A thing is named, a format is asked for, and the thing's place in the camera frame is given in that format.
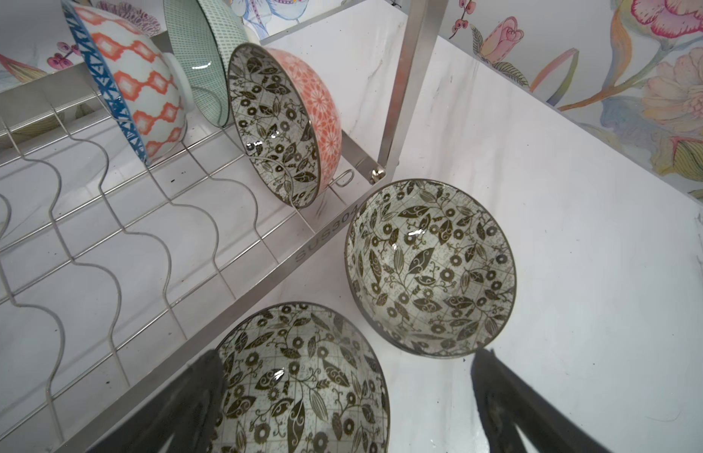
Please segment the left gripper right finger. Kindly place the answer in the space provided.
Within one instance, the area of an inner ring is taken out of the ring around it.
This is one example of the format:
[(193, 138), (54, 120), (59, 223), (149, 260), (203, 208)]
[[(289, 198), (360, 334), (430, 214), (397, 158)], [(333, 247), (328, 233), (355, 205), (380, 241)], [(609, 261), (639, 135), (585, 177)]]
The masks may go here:
[(474, 354), (472, 388), (491, 452), (524, 452), (523, 438), (539, 452), (606, 452), (557, 411), (492, 351)]

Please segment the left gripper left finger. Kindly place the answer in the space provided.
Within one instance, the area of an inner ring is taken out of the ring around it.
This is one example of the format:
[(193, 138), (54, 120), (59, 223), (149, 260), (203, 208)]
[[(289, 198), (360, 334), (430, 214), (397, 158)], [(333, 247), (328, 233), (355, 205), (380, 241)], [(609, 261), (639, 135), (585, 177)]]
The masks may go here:
[(209, 350), (91, 452), (204, 452), (225, 392), (219, 353)]

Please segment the blue patterned ceramic bowl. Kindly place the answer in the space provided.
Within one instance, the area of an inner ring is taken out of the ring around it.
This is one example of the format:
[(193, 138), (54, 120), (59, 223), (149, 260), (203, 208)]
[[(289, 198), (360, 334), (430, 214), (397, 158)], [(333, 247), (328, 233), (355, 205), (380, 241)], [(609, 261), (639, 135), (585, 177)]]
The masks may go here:
[(72, 1), (68, 28), (134, 154), (152, 166), (183, 138), (190, 86), (179, 62), (129, 21)]

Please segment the pale green ceramic bowl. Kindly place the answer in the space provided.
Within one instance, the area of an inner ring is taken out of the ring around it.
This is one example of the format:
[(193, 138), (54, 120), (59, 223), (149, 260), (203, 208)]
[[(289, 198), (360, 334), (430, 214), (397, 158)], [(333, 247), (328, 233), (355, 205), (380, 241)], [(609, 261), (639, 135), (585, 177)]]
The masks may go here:
[(224, 128), (231, 119), (232, 54), (243, 43), (259, 43), (258, 36), (228, 1), (165, 0), (163, 7), (172, 51), (185, 72), (195, 106), (209, 123)]

